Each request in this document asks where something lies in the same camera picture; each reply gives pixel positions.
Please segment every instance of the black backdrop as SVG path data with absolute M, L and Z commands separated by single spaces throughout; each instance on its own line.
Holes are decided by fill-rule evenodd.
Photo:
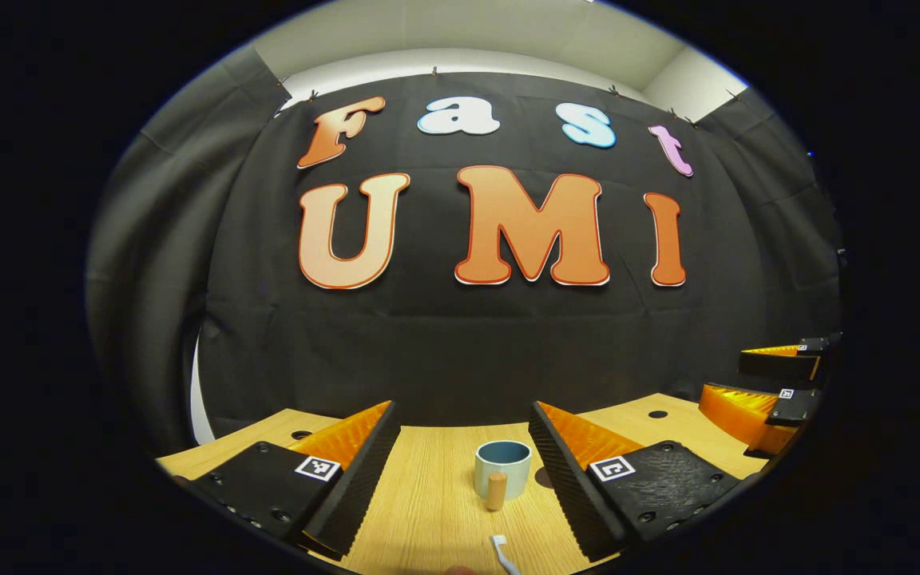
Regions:
M 802 132 L 853 268 L 846 362 L 789 456 L 697 536 L 610 567 L 920 569 L 920 409 L 906 393 L 920 389 L 920 3 L 635 10 L 729 63 Z M 94 190 L 131 135 L 286 15 L 265 2 L 0 5 L 0 561 L 314 570 L 144 456 L 149 434 L 103 378 L 80 297 Z M 901 79 L 917 87 L 902 101 Z
M 285 407 L 342 418 L 386 399 L 405 425 L 432 426 L 525 421 L 536 399 L 573 411 L 656 392 L 696 401 L 704 382 L 746 385 L 740 349 L 839 330 L 830 201 L 806 147 L 751 90 L 695 128 L 603 90 L 507 73 L 376 81 L 268 120 L 282 103 L 276 84 L 249 49 L 210 69 L 142 130 L 103 204 L 88 262 L 91 324 L 106 364 L 127 375 L 118 383 L 145 404 L 159 455 L 192 445 L 186 350 L 198 328 L 216 436 Z M 485 98 L 501 127 L 418 130 L 425 105 L 456 95 Z M 296 168 L 315 117 L 374 96 L 386 108 L 342 138 L 342 156 Z M 562 102 L 601 109 L 617 143 L 567 139 L 554 112 Z M 692 177 L 665 159 L 655 125 L 683 146 Z M 504 241 L 514 277 L 460 284 L 453 266 L 467 255 L 470 196 L 457 171 L 479 165 L 514 171 L 537 206 L 560 174 L 599 181 L 609 282 L 532 283 Z M 350 189 L 332 248 L 351 257 L 368 209 L 358 185 L 390 172 L 411 182 L 386 271 L 357 290 L 311 284 L 297 264 L 300 196 Z M 680 205 L 682 287 L 650 280 L 647 192 Z M 548 265 L 558 251 L 557 242 Z

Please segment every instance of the white wall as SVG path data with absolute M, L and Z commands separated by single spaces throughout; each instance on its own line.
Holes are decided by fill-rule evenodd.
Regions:
M 268 51 L 262 50 L 259 45 L 256 45 L 256 48 L 258 48 L 260 57 L 271 68 L 273 54 L 268 54 Z M 439 73 L 527 73 L 530 76 L 575 81 L 577 84 L 592 86 L 600 90 L 609 90 L 610 86 L 616 85 L 617 92 L 620 92 L 621 95 L 634 98 L 636 101 L 651 103 L 644 94 L 619 81 L 554 61 L 490 50 L 420 48 L 357 56 L 295 73 L 284 81 L 286 91 L 293 96 L 289 102 L 286 102 L 284 109 L 295 105 L 296 102 L 306 101 L 307 96 L 311 95 L 311 90 L 317 90 L 318 94 L 326 94 L 358 84 L 367 84 L 369 81 L 431 73 L 432 66 L 437 66 Z
M 748 87 L 730 70 L 686 46 L 644 89 L 647 101 L 661 109 L 674 109 L 679 117 L 701 120 L 734 94 Z

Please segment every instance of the wooden table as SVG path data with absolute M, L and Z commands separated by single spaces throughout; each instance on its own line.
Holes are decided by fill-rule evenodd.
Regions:
M 658 410 L 668 415 L 650 418 L 649 412 Z M 747 446 L 716 428 L 690 401 L 655 394 L 581 415 L 643 445 L 679 441 L 738 479 L 765 463 L 745 458 Z M 295 443 L 295 430 L 316 432 L 337 421 L 284 409 L 158 463 L 170 474 L 196 479 L 255 441 L 289 446 Z M 497 439 L 529 445 L 532 472 L 520 498 L 490 513 L 474 492 L 474 451 Z M 353 549 L 339 565 L 371 575 L 442 575 L 450 565 L 505 575 L 490 542 L 494 534 L 506 536 L 503 552 L 527 575 L 566 575 L 595 565 L 581 556 L 555 492 L 534 481 L 540 469 L 541 458 L 526 422 L 468 428 L 403 426 Z

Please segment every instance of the wooden cylinder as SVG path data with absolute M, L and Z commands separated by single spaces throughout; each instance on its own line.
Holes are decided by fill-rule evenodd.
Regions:
M 506 499 L 506 474 L 493 473 L 489 476 L 489 493 L 485 498 L 485 507 L 490 512 L 497 512 L 503 509 L 503 502 Z

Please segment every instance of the letter m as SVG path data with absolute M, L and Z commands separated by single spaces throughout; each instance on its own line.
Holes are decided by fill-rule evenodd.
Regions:
M 501 236 L 529 281 L 545 269 L 557 238 L 559 260 L 550 269 L 553 280 L 564 285 L 609 281 L 596 208 L 602 186 L 595 180 L 560 175 L 540 208 L 507 168 L 472 166 L 460 170 L 457 180 L 470 190 L 470 243 L 467 259 L 456 267 L 461 283 L 503 284 L 510 278 L 510 265 L 500 256 Z

